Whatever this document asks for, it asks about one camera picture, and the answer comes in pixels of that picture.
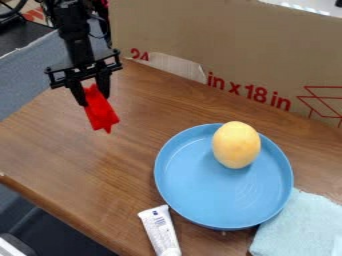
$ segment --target cardboard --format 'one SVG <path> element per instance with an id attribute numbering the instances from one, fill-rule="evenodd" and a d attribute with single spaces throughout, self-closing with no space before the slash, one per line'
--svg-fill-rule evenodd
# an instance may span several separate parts
<path id="1" fill-rule="evenodd" d="M 256 0 L 114 0 L 114 45 L 200 64 L 206 83 L 342 128 L 342 20 Z"/>

